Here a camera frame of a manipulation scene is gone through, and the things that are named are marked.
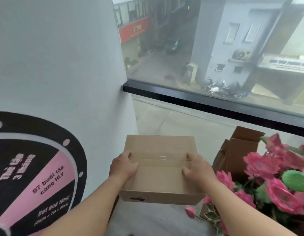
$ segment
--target flower bouquet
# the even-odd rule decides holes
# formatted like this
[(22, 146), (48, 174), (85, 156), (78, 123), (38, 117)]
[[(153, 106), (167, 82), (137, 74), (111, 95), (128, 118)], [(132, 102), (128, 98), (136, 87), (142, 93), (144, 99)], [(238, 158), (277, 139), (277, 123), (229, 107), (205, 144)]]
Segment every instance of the flower bouquet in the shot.
[[(304, 235), (304, 145), (295, 148), (281, 143), (279, 134), (261, 137), (267, 152), (250, 152), (244, 157), (247, 182), (232, 181), (230, 172), (217, 171), (217, 179), (251, 207), (271, 217), (298, 235)], [(225, 225), (210, 198), (204, 198), (208, 210), (196, 216), (186, 207), (190, 218), (210, 221), (217, 235), (228, 235)]]

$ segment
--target floor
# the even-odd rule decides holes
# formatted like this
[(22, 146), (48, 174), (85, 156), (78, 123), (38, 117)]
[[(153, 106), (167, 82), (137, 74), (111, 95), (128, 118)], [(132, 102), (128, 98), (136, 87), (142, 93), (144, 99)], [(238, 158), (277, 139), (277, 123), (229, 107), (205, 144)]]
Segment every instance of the floor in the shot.
[[(210, 163), (224, 139), (236, 126), (263, 131), (270, 136), (277, 131), (240, 121), (133, 95), (138, 134), (194, 136), (199, 154)], [(298, 146), (304, 138), (279, 132), (285, 144)], [(259, 153), (264, 153), (260, 143)], [(188, 218), (183, 206), (123, 202), (120, 200), (108, 225), (107, 236), (183, 236), (214, 235), (210, 225)]]

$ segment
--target storefront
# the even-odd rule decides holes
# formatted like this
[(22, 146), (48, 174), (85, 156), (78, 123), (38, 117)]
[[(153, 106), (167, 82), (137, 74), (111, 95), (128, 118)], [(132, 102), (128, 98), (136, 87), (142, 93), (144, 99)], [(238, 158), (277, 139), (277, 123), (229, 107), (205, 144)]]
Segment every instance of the storefront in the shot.
[(138, 59), (148, 48), (148, 37), (146, 31), (150, 28), (149, 17), (132, 22), (129, 25), (119, 28), (122, 56), (130, 62)]

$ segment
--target open cardboard box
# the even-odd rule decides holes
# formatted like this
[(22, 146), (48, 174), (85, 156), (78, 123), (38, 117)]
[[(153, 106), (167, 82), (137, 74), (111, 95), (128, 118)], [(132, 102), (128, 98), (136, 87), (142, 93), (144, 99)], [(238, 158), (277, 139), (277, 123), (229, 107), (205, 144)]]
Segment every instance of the open cardboard box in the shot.
[[(245, 183), (248, 176), (244, 172), (246, 163), (243, 159), (249, 152), (256, 152), (260, 137), (264, 132), (237, 126), (230, 140), (225, 139), (221, 149), (213, 162), (213, 169), (217, 171), (231, 172), (232, 180)], [(206, 214), (208, 209), (204, 204), (200, 215)]]
[(193, 137), (128, 135), (125, 150), (139, 168), (119, 193), (124, 201), (196, 205), (203, 199), (204, 193), (181, 171), (191, 167), (187, 152), (197, 154)]

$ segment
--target hand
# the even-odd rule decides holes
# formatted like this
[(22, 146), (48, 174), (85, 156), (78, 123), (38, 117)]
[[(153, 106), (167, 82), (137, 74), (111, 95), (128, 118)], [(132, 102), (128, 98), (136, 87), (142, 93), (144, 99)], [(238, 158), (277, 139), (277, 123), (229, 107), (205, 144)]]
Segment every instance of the hand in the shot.
[(219, 182), (213, 168), (209, 162), (203, 159), (202, 155), (187, 153), (187, 157), (191, 160), (191, 169), (183, 167), (182, 173), (207, 193), (211, 185)]
[(110, 165), (109, 177), (118, 178), (123, 183), (126, 183), (128, 179), (136, 174), (138, 171), (138, 163), (131, 163), (129, 161), (130, 154), (130, 151), (125, 151), (113, 159)]

